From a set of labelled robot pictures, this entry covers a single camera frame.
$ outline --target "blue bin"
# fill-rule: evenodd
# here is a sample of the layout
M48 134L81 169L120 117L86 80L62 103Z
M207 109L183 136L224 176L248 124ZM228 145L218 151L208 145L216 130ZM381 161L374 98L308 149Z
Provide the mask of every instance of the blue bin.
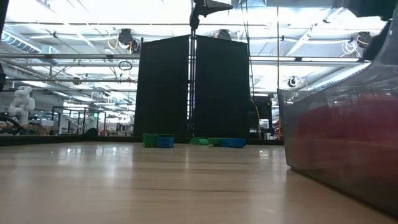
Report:
M246 139L228 139L228 147L243 148L246 146Z
M159 148L171 148L174 147L174 138L157 138L156 147Z
M222 139L221 147L243 148L246 146L246 139Z

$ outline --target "ceiling light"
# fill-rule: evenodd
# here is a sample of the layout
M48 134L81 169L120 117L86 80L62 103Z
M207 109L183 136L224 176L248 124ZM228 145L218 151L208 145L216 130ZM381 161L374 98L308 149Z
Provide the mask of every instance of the ceiling light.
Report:
M28 85L42 87L42 88L50 87L49 85L47 85L45 83L37 82L37 81L22 81L22 82L25 83L25 84L28 84Z
M68 110L78 110L78 111L85 110L84 108L76 108L76 107L69 107L69 108L65 108L65 109L68 109Z
M110 110L115 110L118 107L117 106L104 106L106 109L110 109Z
M91 87L86 86L86 85L74 85L72 86L72 88L77 88L77 89L81 89L81 90L90 90Z
M358 62L359 58L303 58L303 62Z
M105 52L114 54L113 51L112 51L111 49L105 49Z
M60 96L64 96L64 97L69 97L68 95L64 94L64 93L60 93L57 91L54 91L55 94L60 95Z
M114 105L114 103L94 103L95 105Z
M253 58L254 60L263 60L263 61L278 61L278 57L255 57ZM296 60L295 57L279 57L280 61L283 62L293 62L294 60Z
M118 99L118 100L123 100L123 99L125 99L125 94L123 94L123 93L118 93L118 92L115 92L115 91L112 91L111 92L111 96L112 97L115 97L116 99Z
M89 97L84 97L84 96L74 96L74 98L77 99L77 100L87 101L87 102L95 101L95 100L93 100L93 99L91 99Z
M67 107L67 106L69 106L69 107L85 107L85 108L88 107L88 105L77 105L77 104L68 103L68 102L63 102L63 106L65 106L65 107Z

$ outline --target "black panel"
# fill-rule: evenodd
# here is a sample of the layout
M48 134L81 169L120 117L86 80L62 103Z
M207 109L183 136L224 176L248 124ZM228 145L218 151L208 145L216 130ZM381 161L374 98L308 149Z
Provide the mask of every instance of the black panel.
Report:
M9 0L0 1L0 32L4 26L4 21L6 20L7 8Z
M250 114L250 128L257 129L259 126L260 119L268 119L270 124L272 122L272 102L269 96L256 96L256 107L253 102L250 104L249 114Z
M188 36L142 45L134 136L187 136Z
M247 44L198 37L194 133L246 138L249 134Z

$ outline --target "humanoid robot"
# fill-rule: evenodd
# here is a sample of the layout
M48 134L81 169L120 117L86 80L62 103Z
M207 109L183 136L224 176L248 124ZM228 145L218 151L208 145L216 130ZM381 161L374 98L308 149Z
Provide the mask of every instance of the humanoid robot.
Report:
M29 112L35 109L35 100L30 97L32 87L20 86L14 93L14 100L8 109L9 116L21 116L20 125L26 125Z

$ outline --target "metal frame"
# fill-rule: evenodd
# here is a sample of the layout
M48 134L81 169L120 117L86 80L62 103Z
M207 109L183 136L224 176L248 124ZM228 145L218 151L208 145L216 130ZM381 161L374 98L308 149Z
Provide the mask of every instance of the metal frame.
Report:
M190 57L190 75L189 75L189 112L188 112L188 134L189 137L193 137L194 133L194 109L195 109L195 72L196 72L196 41L197 41L197 36L196 36L196 30L191 31L191 36L190 36L190 52L191 52L191 57Z
M31 69L27 66L32 67L117 67L119 63L116 62L78 62L78 63L66 63L60 62L58 64L51 63L17 63L5 58L54 58L54 59L98 59L98 60L139 60L140 55L96 55L96 54L0 54L0 60L6 63L10 63L11 65L15 65L21 67L25 70L34 72L39 75L44 75L34 69ZM279 65L302 65L302 66L327 66L327 67L352 67L358 64L363 63L364 61L360 58L351 58L358 59L353 62L344 62L344 61L303 61L303 58L330 58L336 60L344 60L346 58L341 57L279 57ZM278 57L268 57L268 56L252 56L251 62L253 65L277 65ZM190 57L190 63L195 63L195 60ZM133 67L138 67L139 63L134 63Z
M78 110L73 110L73 109L69 109L69 108L80 108L80 107L73 107L73 106L53 106L52 107L52 115L51 115L51 120L54 120L54 114L55 114L55 110L56 109L61 109L61 110L68 110L69 111L69 117L72 113L72 111L78 112L78 125L80 124L80 115L81 115L81 111ZM96 113L98 114L97 117L97 124L96 124L96 128L98 130L98 126L100 123L100 114L104 113L105 115L105 119L104 119L104 130L106 130L106 112L105 111L100 111L100 110L89 110L88 108L84 108L84 112L83 112L83 126L82 126L82 134L84 134L84 130L85 130L85 124L86 124L86 113ZM60 126L60 118L61 118L62 112L58 113L58 127ZM70 132L70 121L68 121L68 134Z

